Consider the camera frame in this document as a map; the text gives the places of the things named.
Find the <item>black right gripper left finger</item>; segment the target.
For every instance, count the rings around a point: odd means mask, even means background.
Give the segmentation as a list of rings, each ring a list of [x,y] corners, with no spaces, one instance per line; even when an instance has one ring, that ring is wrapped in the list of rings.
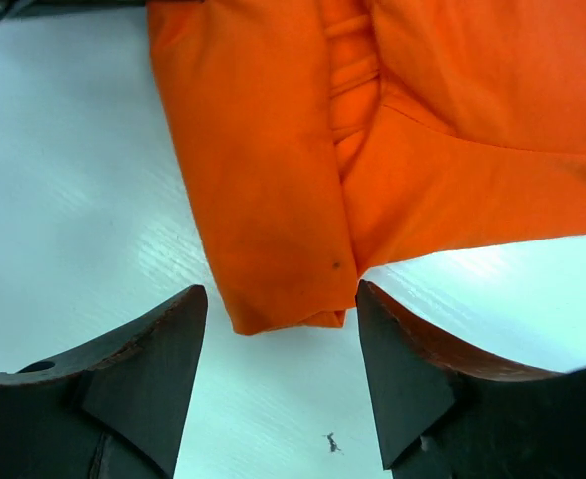
[[[0,478],[171,478],[202,349],[193,285],[110,332],[0,372]]]

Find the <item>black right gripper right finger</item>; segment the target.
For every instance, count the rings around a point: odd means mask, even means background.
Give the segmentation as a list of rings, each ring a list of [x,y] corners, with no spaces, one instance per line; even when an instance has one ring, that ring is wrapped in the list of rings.
[[[377,285],[356,309],[382,465],[396,478],[586,478],[586,367],[478,348]]]

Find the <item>orange t-shirt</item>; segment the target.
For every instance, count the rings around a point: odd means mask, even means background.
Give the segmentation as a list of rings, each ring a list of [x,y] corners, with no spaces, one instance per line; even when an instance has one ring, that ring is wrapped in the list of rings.
[[[586,1],[152,1],[233,330],[340,327],[372,268],[586,235]]]

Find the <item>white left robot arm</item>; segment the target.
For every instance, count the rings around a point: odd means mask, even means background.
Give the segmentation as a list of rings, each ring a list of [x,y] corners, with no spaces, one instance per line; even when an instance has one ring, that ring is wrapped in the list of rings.
[[[58,17],[72,14],[137,9],[147,0],[0,0],[0,23],[6,20]]]

